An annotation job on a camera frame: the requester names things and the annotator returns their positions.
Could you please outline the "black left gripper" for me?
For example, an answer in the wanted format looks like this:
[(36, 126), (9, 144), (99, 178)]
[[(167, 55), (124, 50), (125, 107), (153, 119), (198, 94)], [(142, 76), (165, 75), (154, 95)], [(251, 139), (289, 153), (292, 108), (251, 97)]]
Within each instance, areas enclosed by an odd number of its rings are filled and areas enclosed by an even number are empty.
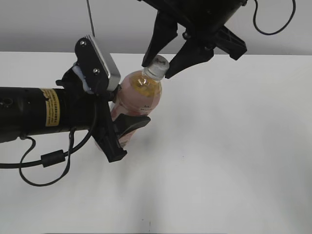
[(86, 92), (83, 82), (86, 76), (75, 63), (65, 72), (56, 85), (63, 88), (58, 90), (60, 100), (60, 126), (73, 130), (87, 130), (87, 135), (76, 146), (66, 153), (73, 154), (80, 150), (90, 138), (93, 138), (104, 152), (109, 162), (123, 159), (127, 151), (118, 142), (122, 137), (134, 130), (145, 127), (151, 119), (148, 116), (128, 116), (120, 114), (112, 120), (108, 102), (112, 93), (98, 95), (92, 91)]

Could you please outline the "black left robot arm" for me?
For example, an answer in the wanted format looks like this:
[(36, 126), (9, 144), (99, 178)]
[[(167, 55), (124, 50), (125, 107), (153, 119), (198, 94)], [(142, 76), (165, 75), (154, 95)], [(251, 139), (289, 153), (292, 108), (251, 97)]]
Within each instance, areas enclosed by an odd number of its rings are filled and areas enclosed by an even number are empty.
[(5, 163), (3, 169), (44, 167), (63, 162), (93, 138), (109, 162), (123, 159), (126, 151), (119, 140), (133, 130), (146, 126), (150, 118), (121, 114), (112, 118), (109, 102), (116, 93), (103, 96), (87, 92), (85, 76), (74, 65), (57, 80), (56, 88), (1, 87), (0, 140), (10, 142), (35, 135), (86, 130), (83, 140), (68, 151), (58, 150), (42, 155), (40, 160)]

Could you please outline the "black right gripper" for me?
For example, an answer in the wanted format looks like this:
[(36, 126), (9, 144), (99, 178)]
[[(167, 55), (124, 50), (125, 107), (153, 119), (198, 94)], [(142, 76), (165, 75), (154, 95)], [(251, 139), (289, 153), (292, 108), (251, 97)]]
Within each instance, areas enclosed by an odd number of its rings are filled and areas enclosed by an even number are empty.
[(232, 59), (246, 53), (246, 43), (231, 32), (225, 23), (242, 6), (245, 0), (148, 0), (157, 10), (153, 35), (143, 57), (142, 67), (147, 67), (155, 56), (177, 37), (177, 26), (186, 31), (185, 44), (170, 61), (165, 77), (170, 79), (194, 65), (208, 62), (214, 48), (226, 52)]

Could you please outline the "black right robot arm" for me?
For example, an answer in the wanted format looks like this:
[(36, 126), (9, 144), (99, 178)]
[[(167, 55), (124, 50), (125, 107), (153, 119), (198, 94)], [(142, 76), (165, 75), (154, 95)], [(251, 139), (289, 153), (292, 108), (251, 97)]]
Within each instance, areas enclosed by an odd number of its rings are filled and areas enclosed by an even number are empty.
[(153, 35), (144, 55), (142, 67), (151, 64), (154, 57), (178, 35), (182, 25), (185, 43), (170, 61), (165, 74), (171, 78), (194, 65), (208, 62), (219, 48), (234, 60), (247, 52), (245, 41), (231, 32), (225, 23), (245, 0), (148, 0), (157, 10)]

